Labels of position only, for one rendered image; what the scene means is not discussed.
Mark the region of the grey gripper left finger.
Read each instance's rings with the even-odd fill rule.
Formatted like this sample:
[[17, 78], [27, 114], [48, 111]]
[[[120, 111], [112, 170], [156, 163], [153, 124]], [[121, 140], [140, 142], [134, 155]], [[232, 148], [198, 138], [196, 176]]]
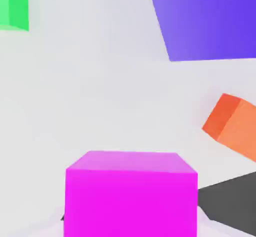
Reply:
[[64, 237], [64, 211], [57, 207], [46, 221], [45, 237]]

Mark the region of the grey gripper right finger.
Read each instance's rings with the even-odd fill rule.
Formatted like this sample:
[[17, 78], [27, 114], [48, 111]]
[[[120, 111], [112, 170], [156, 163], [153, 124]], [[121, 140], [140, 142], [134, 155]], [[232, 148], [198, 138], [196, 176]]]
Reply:
[[220, 232], [214, 228], [199, 206], [197, 207], [197, 237], [220, 237]]

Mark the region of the small magenta cube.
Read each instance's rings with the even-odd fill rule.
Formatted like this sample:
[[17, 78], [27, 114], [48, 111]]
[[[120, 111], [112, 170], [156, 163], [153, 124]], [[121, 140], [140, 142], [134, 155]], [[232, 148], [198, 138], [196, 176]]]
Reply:
[[178, 154], [89, 151], [65, 172], [63, 237], [197, 237], [197, 207]]

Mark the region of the small orange cube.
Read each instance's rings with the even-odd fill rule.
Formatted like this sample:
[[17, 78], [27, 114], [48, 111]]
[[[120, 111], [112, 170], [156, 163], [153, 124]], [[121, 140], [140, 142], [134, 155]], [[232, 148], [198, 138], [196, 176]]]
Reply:
[[256, 105], [224, 93], [202, 129], [215, 141], [256, 162]]

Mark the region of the small green cube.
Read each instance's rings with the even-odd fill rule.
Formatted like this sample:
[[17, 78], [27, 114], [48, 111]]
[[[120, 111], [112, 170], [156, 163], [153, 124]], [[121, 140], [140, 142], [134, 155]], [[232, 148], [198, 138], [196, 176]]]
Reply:
[[0, 0], [0, 30], [29, 30], [29, 0]]

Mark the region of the large purple box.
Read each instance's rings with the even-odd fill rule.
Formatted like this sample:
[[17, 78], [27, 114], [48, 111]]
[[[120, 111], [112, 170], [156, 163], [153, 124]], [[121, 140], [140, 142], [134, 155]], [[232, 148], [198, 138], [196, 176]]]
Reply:
[[172, 62], [256, 58], [256, 0], [152, 0]]

